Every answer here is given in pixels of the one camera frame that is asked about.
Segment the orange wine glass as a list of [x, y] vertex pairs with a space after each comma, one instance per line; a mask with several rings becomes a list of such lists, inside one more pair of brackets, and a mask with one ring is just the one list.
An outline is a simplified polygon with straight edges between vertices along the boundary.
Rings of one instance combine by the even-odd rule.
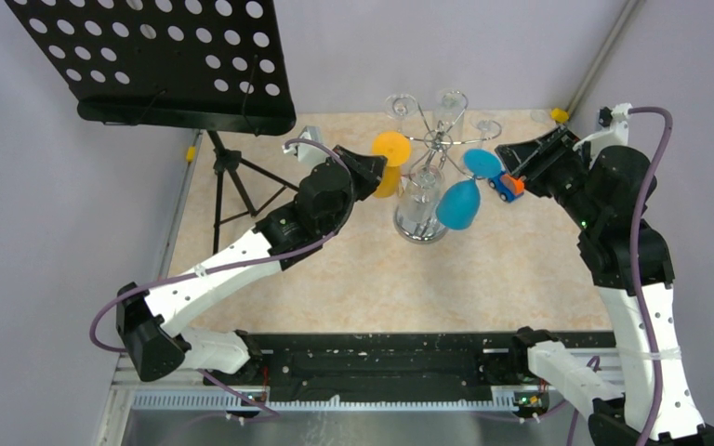
[[387, 164], [382, 179], [373, 193], [374, 197], [384, 199], [397, 193], [401, 184], [401, 166], [408, 161], [411, 151], [410, 140], [400, 132], [386, 131], [375, 137], [371, 153], [385, 157]]

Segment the clear wine glass front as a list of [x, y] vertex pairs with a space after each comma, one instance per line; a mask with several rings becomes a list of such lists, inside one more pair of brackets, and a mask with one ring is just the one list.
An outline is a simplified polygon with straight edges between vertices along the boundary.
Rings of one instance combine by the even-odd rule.
[[434, 165], [421, 165], [411, 174], [396, 207], [395, 222], [411, 234], [419, 234], [435, 218], [443, 189], [443, 174]]

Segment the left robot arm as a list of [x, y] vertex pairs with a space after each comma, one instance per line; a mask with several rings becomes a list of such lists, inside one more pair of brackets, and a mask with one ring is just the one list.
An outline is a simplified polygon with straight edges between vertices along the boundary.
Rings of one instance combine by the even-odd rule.
[[120, 290], [116, 331], [140, 381], [158, 381], [178, 370], [228, 374], [239, 384], [257, 379], [262, 352], [247, 332], [213, 332], [191, 323], [249, 284], [319, 251], [345, 226], [353, 206], [376, 191], [389, 164], [385, 155], [341, 146], [325, 154], [291, 202], [228, 247], [182, 275]]

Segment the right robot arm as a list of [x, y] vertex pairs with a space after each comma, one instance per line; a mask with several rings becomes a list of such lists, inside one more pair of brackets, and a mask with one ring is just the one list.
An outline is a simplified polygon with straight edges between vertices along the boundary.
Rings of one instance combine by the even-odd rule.
[[578, 226], [623, 384], [599, 377], [551, 332], [528, 327], [512, 338], [510, 375], [554, 386], [587, 419], [596, 445], [714, 445], [714, 426], [696, 408], [682, 364], [668, 245], [642, 217], [655, 188], [648, 157], [622, 142], [600, 147], [563, 126], [496, 154], [530, 193], [554, 200]]

